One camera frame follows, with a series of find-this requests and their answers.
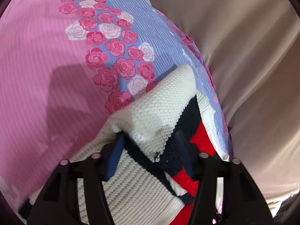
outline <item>knit sweater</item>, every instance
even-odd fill
[[[198,182],[186,174],[174,134],[181,130],[201,152],[227,160],[218,142],[214,113],[208,99],[196,89],[192,69],[183,64],[150,92],[111,115],[97,137],[71,162],[100,152],[116,133],[126,132],[132,141],[125,145],[115,175],[103,182],[115,224],[186,224]],[[30,203],[38,194],[30,197]],[[223,180],[218,179],[217,207],[222,196]],[[80,179],[78,200],[81,220],[88,224]]]

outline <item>floral pattern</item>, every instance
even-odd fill
[[[132,97],[141,97],[155,87],[154,48],[139,41],[134,16],[109,6],[109,0],[61,0],[58,10],[76,13],[78,21],[65,29],[69,40],[85,40],[85,63],[94,72],[94,84],[109,92],[105,108],[109,113],[127,106]],[[126,80],[128,91],[121,92],[119,81]]]

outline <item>beige curtain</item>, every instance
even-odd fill
[[[269,203],[300,189],[300,19],[288,0],[151,0],[197,44]]]

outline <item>round screw head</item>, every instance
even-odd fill
[[[98,158],[100,158],[100,153],[98,153],[98,152],[96,152],[96,153],[94,153],[94,154],[92,154],[92,158],[93,159],[98,159]]]
[[[208,155],[207,153],[205,153],[205,152],[201,152],[201,153],[199,154],[199,156],[200,156],[201,158],[208,158],[208,157],[209,157],[209,155]]]
[[[62,166],[65,166],[65,165],[67,165],[69,163],[69,160],[67,160],[67,159],[63,159],[63,160],[61,160],[60,161],[60,165],[62,165]]]
[[[234,164],[240,164],[240,163],[241,163],[241,160],[238,159],[238,158],[233,158],[233,159],[232,159],[232,162],[233,162]]]

